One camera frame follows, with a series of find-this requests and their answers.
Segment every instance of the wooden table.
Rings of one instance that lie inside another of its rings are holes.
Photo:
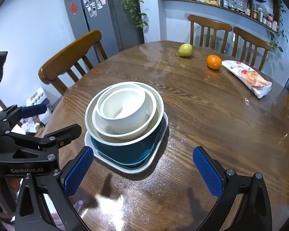
[[[206,65],[210,54],[232,57],[194,46],[192,57],[180,58],[175,55],[180,45],[157,41],[133,47],[68,89],[45,129],[82,126],[81,136],[60,149],[60,167],[84,146],[87,105],[112,84],[151,85],[160,92],[169,118],[169,131],[150,169],[119,175],[95,160],[71,202],[84,201],[80,215],[94,231],[195,231],[216,202],[192,161],[193,148],[202,145],[226,169],[263,175],[273,230],[279,230],[289,217],[288,91],[273,81],[269,94],[257,99],[226,68],[214,71]],[[238,202],[221,230],[231,224]]]

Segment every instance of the green vine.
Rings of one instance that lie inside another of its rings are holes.
[[[131,13],[132,22],[136,28],[143,28],[148,25],[148,23],[142,19],[142,17],[147,14],[141,13],[139,8],[140,2],[144,3],[142,0],[121,0],[124,8]]]
[[[279,49],[280,52],[284,52],[283,48],[281,46],[279,46],[279,39],[280,37],[286,38],[287,43],[288,43],[288,38],[285,35],[285,31],[283,30],[283,14],[286,13],[286,11],[284,10],[282,1],[280,0],[280,8],[281,8],[281,19],[280,19],[280,23],[279,23],[279,29],[277,30],[277,33],[274,33],[272,31],[270,31],[270,35],[271,35],[271,50],[276,50]]]

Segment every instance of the gray refrigerator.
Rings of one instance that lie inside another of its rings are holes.
[[[124,9],[121,0],[64,0],[64,3],[75,38],[99,30],[108,58],[144,43],[142,29],[132,24],[131,15]],[[94,47],[86,56],[93,66],[99,63]]]

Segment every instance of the wooden chair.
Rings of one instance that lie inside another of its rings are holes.
[[[232,56],[233,57],[236,57],[236,54],[237,54],[239,36],[241,36],[244,39],[244,45],[243,45],[243,50],[242,50],[240,61],[244,60],[245,51],[246,51],[246,43],[249,42],[249,47],[248,47],[248,52],[247,52],[247,56],[246,56],[246,61],[244,62],[245,64],[249,63],[249,58],[250,58],[252,45],[255,45],[255,48],[254,48],[253,58],[251,59],[251,63],[250,63],[251,67],[253,67],[254,64],[255,64],[255,59],[256,59],[256,55],[257,55],[257,49],[258,48],[264,48],[265,49],[264,54],[262,56],[262,60],[261,60],[260,66],[258,68],[258,70],[261,71],[261,69],[263,67],[263,64],[264,64],[264,61],[265,61],[265,58],[267,57],[267,52],[271,50],[270,44],[268,44],[266,41],[261,40],[257,36],[254,36],[251,33],[248,33],[247,31],[245,31],[245,30],[243,30],[243,29],[241,29],[239,27],[234,27],[233,28],[233,32],[235,33],[235,40],[234,40],[233,52],[232,52]]]
[[[60,94],[64,95],[67,87],[58,76],[67,72],[73,81],[77,82],[79,79],[71,70],[71,67],[74,65],[82,76],[86,73],[78,63],[79,59],[82,59],[90,70],[93,69],[93,65],[86,57],[86,53],[93,45],[96,47],[99,59],[101,61],[107,59],[107,55],[100,43],[101,38],[101,32],[93,30],[66,46],[39,69],[41,81],[45,84],[52,84]]]
[[[204,17],[194,16],[194,15],[189,15],[188,20],[190,21],[190,44],[191,45],[193,45],[193,42],[194,42],[194,23],[197,23],[201,26],[199,47],[203,46],[204,27],[208,28],[206,45],[205,45],[206,47],[209,47],[211,29],[212,28],[214,29],[212,45],[211,45],[211,49],[213,49],[213,50],[215,48],[216,32],[218,30],[225,30],[221,53],[223,54],[225,52],[226,42],[227,42],[227,38],[228,38],[228,32],[232,30],[232,26],[230,24],[211,20],[211,19],[204,18]]]

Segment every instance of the orange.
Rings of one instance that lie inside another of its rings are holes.
[[[217,55],[209,55],[207,65],[211,69],[219,69],[222,66],[222,60]]]

